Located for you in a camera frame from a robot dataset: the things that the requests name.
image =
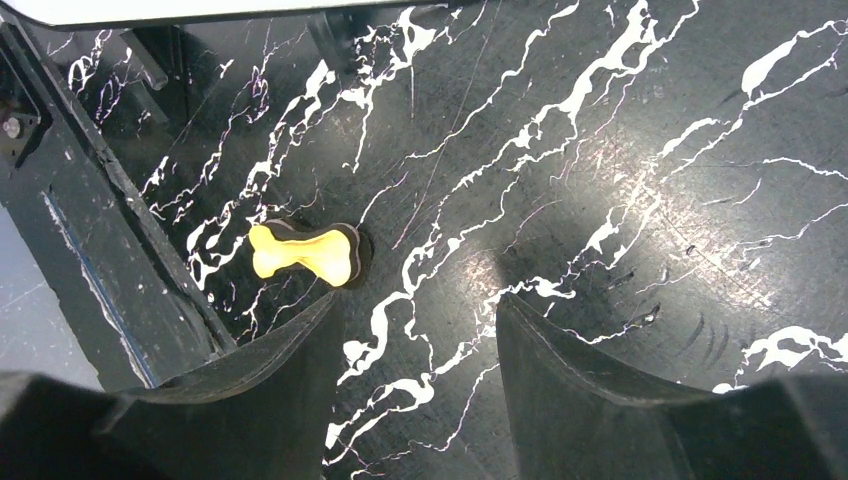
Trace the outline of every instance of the yellow bone-shaped object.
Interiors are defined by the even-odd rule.
[[[253,269],[261,278],[270,278],[277,270],[296,263],[334,287],[347,283],[353,274],[351,241],[339,230],[306,240],[277,240],[271,229],[256,225],[248,239],[255,249]]]

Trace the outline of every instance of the metal bolt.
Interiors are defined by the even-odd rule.
[[[3,122],[3,131],[9,138],[18,138],[21,136],[21,121],[12,117]]]

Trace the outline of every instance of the black bracket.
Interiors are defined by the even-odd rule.
[[[0,155],[18,168],[41,142],[51,119],[9,48],[8,36],[15,34],[14,29],[0,26]]]
[[[351,12],[328,10],[309,17],[309,34],[330,70],[345,73],[353,67],[353,25]]]
[[[130,93],[156,123],[182,130],[188,122],[184,33],[176,26],[153,26],[126,29],[119,35],[133,51],[130,68],[144,79],[143,83],[131,84]]]

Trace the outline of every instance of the grey floor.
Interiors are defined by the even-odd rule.
[[[0,206],[0,370],[40,372],[101,390],[59,301]]]

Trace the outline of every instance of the black floor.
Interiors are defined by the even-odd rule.
[[[847,18],[828,0],[389,9],[354,76],[319,64],[304,18],[193,25],[178,129],[131,94],[114,32],[40,38],[239,342],[326,291],[260,281],[252,224],[372,239],[328,478],[512,478],[507,291],[702,389],[846,368]]]

